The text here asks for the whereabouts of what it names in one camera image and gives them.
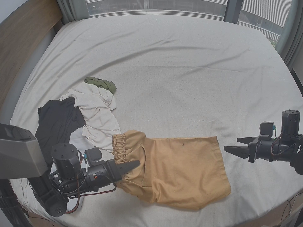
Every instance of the curtain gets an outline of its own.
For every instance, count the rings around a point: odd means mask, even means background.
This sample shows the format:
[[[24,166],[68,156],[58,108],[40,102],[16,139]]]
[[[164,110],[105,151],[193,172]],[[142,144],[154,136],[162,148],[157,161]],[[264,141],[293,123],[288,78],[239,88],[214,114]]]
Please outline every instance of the curtain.
[[[63,24],[89,18],[85,0],[57,0],[57,2],[63,14]]]
[[[298,63],[303,51],[303,0],[292,0],[282,36],[275,49],[284,60],[289,70]]]

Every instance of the pile of clothes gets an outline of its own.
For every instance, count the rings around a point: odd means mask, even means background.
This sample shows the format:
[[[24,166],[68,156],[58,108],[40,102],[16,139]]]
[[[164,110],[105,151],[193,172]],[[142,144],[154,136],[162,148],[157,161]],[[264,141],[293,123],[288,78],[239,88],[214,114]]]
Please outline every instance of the pile of clothes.
[[[49,171],[55,170],[52,146],[71,143],[82,153],[93,147],[111,152],[117,164],[139,160],[140,166],[117,186],[149,203],[198,210],[231,193],[216,136],[151,139],[135,130],[121,134],[111,112],[115,91],[113,82],[87,77],[38,109],[36,138]]]

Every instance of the white bed sheet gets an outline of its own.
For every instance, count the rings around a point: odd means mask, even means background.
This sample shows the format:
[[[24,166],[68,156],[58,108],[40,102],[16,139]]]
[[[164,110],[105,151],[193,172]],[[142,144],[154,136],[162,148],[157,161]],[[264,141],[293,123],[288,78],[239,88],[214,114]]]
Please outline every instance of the white bed sheet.
[[[11,124],[35,133],[37,109],[86,76],[116,84],[113,114],[121,132],[136,129],[150,138],[217,135],[232,193],[193,212],[148,204],[117,189],[85,197],[80,210],[54,218],[25,180],[12,180],[28,210],[67,226],[233,226],[267,213],[303,187],[303,177],[289,163],[252,164],[223,151],[225,145],[241,145],[237,137],[258,135],[263,121],[274,121],[280,133],[283,110],[303,111],[291,74],[260,31],[175,15],[69,23],[33,70]]]

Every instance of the wooden headboard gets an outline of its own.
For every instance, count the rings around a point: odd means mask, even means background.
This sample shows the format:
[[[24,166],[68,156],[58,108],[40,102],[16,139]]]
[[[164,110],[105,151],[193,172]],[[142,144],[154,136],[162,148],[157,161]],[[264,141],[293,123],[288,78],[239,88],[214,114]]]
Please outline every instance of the wooden headboard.
[[[0,109],[21,66],[61,18],[57,0],[28,0],[0,24]]]

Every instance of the tan shorts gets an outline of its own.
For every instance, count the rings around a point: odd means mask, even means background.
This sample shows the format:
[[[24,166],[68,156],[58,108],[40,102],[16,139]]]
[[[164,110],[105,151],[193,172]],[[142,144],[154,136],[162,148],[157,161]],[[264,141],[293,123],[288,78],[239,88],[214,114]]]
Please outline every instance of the tan shorts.
[[[142,200],[198,210],[231,193],[216,136],[150,139],[132,130],[112,142],[117,164],[140,160],[117,186]]]

